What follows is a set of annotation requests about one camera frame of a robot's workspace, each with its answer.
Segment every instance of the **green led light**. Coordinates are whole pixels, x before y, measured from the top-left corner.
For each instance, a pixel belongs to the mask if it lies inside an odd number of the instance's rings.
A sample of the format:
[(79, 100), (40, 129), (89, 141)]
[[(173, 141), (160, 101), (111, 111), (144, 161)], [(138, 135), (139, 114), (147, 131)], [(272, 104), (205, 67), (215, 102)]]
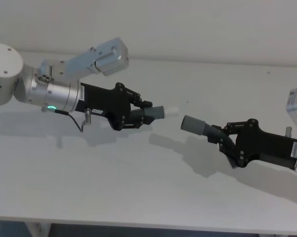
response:
[(47, 108), (48, 108), (49, 110), (56, 110), (56, 109), (57, 109), (55, 106), (52, 106), (52, 105), (48, 106)]

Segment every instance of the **gray tube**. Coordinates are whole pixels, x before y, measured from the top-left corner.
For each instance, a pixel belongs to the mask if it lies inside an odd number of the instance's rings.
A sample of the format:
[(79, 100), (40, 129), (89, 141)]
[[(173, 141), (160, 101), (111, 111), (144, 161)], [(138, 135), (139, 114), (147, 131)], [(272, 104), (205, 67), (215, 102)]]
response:
[(154, 119), (165, 118), (165, 112), (164, 112), (163, 106), (144, 108), (144, 113), (146, 116), (153, 117)]
[(181, 124), (181, 130), (191, 132), (197, 135), (204, 135), (211, 138), (217, 138), (221, 140), (221, 143), (224, 143), (227, 146), (234, 147), (234, 142), (230, 139), (225, 133), (221, 130), (212, 127), (206, 122), (185, 115)]
[(144, 109), (138, 109), (138, 110), (132, 110), (130, 113), (131, 117), (144, 117), (149, 116), (153, 117), (154, 119), (164, 119), (165, 118), (165, 112), (163, 106), (157, 106), (157, 107), (149, 107)]
[(181, 123), (181, 130), (197, 134), (199, 136), (203, 135), (206, 122), (185, 115)]

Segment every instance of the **white cylindrical object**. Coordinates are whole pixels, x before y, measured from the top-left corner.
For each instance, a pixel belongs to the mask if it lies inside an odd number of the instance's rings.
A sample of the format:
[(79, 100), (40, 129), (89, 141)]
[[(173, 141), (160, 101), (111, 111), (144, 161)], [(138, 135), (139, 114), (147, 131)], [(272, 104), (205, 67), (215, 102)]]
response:
[(164, 107), (165, 118), (168, 117), (176, 117), (179, 115), (179, 107), (171, 106), (171, 107)]
[(15, 49), (0, 43), (0, 105), (11, 99), (22, 68), (21, 55)]

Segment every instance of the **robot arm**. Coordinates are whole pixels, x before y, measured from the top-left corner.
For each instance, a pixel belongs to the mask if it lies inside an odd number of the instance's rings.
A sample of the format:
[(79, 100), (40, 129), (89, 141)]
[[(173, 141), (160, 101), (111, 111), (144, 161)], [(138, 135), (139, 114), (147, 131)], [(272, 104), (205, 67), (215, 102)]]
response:
[[(229, 122), (224, 128), (205, 123), (202, 120), (185, 116), (181, 129), (207, 136), (208, 142), (219, 144), (232, 168), (246, 167), (253, 160), (287, 167), (297, 172), (297, 139), (267, 133), (259, 128), (256, 119), (246, 122)], [(236, 134), (236, 143), (229, 135)]]
[[(72, 119), (70, 112), (82, 112), (85, 121), (81, 127), (73, 119), (81, 132), (84, 125), (91, 124), (91, 115), (106, 117), (114, 130), (140, 128), (164, 118), (163, 107), (152, 107), (151, 102), (142, 101), (140, 94), (122, 83), (112, 90), (80, 83), (81, 78), (91, 74), (108, 76), (127, 67), (127, 47), (119, 38), (68, 61), (44, 60), (39, 68), (23, 64), (16, 50), (0, 44), (0, 105), (14, 95), (20, 102)], [(139, 109), (131, 111), (131, 104)]]

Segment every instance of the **white wall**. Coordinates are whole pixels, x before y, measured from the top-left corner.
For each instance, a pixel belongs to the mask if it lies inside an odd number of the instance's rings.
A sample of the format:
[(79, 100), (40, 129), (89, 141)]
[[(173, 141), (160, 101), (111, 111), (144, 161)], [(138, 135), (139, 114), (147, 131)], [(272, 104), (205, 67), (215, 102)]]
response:
[(0, 0), (0, 42), (18, 50), (114, 37), (130, 58), (297, 66), (297, 0)]
[[(22, 56), (32, 66), (68, 58)], [(0, 107), (0, 219), (297, 234), (296, 174), (262, 162), (231, 170), (215, 145), (180, 130), (188, 114), (222, 126), (256, 118), (284, 134), (297, 69), (131, 60), (84, 80), (117, 81), (154, 105), (178, 105), (180, 116), (121, 132), (95, 117), (81, 134), (38, 107)]]

